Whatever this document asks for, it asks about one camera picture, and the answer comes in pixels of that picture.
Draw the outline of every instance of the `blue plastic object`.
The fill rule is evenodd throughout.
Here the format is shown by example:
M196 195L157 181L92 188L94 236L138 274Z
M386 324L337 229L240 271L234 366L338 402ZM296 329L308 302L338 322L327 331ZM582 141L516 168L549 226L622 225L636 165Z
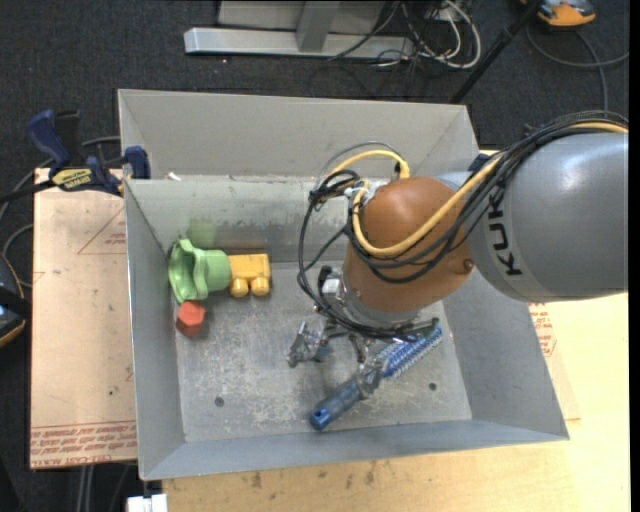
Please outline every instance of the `blue plastic object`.
M409 368L426 356L442 341L442 329L436 327L429 336L412 335L408 341L390 345L380 352L388 363L382 376L397 379Z
M407 337L407 341L389 345L379 354L386 359L382 377L397 379L409 370L420 359L442 342L442 329L434 327L428 336L415 334ZM343 413L360 400L360 390L355 379L342 384L336 392L320 402L309 416L311 426L316 430L324 430Z
M56 133L53 117L52 110L45 110L34 116L27 125L27 135L40 151L53 159L59 169L69 163L71 154Z
M140 146L130 146L124 150L124 159L131 166L133 178L148 180L151 178L151 166L147 153Z
M56 133L52 110L45 110L34 116L27 125L27 134L40 151L53 159L49 180L62 190L97 190L117 196L121 194L122 181L111 174L109 169L103 168L95 156L88 157L82 167L69 166L71 153ZM131 166L134 178L151 177L147 154L140 146L127 148L123 160Z
M316 430L324 430L330 423L337 420L342 413L360 400L358 384L351 379L342 384L333 396L323 400L309 416L311 426Z

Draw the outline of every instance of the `gray bin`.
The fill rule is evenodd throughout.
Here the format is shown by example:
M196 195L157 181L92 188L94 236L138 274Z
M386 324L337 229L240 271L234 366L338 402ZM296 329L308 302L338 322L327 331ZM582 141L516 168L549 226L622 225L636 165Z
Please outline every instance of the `gray bin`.
M464 107L121 91L123 146L141 144L149 181L125 192L139 469L155 480L566 439L526 304L473 272L424 312L445 341L322 433L308 415L355 368L339 340L322 364L285 357L312 304L298 288L297 238L315 173L366 140L395 146L415 173L466 168L477 146ZM363 174L388 176L388 161ZM182 181L158 179L169 172ZM345 220L331 201L310 226L314 254ZM265 251L266 297L206 301L207 333L174 327L167 254L212 233L229 253ZM345 245L326 260L339 265Z

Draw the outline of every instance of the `yellow cable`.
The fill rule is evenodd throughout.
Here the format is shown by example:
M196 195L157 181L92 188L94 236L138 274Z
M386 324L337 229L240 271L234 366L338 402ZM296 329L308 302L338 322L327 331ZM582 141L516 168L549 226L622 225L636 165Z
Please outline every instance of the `yellow cable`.
M370 156L387 156L389 158L393 158L396 162L400 164L400 173L399 176L401 179L408 178L411 175L409 170L409 164L397 153L393 151L385 151L384 149L372 149L371 151L365 151L364 153L358 153L357 155L353 155L350 158L347 158L340 165L335 167L328 176L331 176L337 172L343 171L347 167L349 167L352 163L358 162L363 158L368 158Z
M597 128L599 130L605 130L607 132L629 133L629 130L624 126L618 126L617 124L598 121L576 123L571 125L570 128Z
M627 130L622 126L618 126L618 125L607 123L607 122L576 123L574 125L571 125L570 128L597 128L597 129L610 131L610 132L617 132L617 133L629 132L629 130ZM393 257L393 256L396 256L397 254L400 254L406 251L407 249L409 249L409 247L413 246L418 241L420 241L420 239L425 237L443 219L443 217L447 213L449 213L449 210L451 210L451 208L453 208L453 206L460 199L462 199L473 187L475 187L478 183L480 183L485 178L485 176L487 176L491 171L493 171L496 165L498 165L499 161L500 159L497 158L489 162L488 164L486 164L482 169L480 169L480 171L476 175L474 175L453 196L451 196L451 198L445 204L443 204L440 207L440 209L435 214L433 214L433 216L431 216L420 228L418 228L418 230L416 230L412 235L409 235L402 242L398 242L397 244L392 245L390 247L376 247L374 245L371 245L371 243L364 236L364 233L362 232L362 229L360 227L360 217L358 214L361 208L360 200L362 199L362 196L366 192L366 188L360 190L356 194L353 200L353 203L354 203L353 232L356 239L358 240L358 243L369 254L377 257Z

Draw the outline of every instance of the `orange object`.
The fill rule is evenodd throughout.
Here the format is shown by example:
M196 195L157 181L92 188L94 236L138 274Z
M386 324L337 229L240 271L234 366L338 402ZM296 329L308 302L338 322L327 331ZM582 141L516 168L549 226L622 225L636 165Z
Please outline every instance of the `orange object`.
M269 293L271 267L266 254L229 256L231 283L229 291L234 297L244 297L249 290L256 297Z
M195 336L202 329L206 310L195 300L187 300L178 309L176 327L185 336Z

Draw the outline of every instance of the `clamp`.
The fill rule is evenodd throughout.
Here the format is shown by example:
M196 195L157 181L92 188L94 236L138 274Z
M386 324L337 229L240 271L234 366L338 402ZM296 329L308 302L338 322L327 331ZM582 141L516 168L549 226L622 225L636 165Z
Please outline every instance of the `clamp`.
M29 121L27 134L35 146L53 160L49 169L49 180L46 186L57 186L66 192L80 190L97 190L122 195L122 180L111 174L96 156L86 158L84 165L72 165L78 162L79 151L72 153L63 143L71 142L69 133L77 129L79 113L64 113L57 117L66 125L66 137L61 137L54 124L52 110L40 112ZM125 166L125 177L149 179L151 168L147 153L140 146L126 148L122 157Z

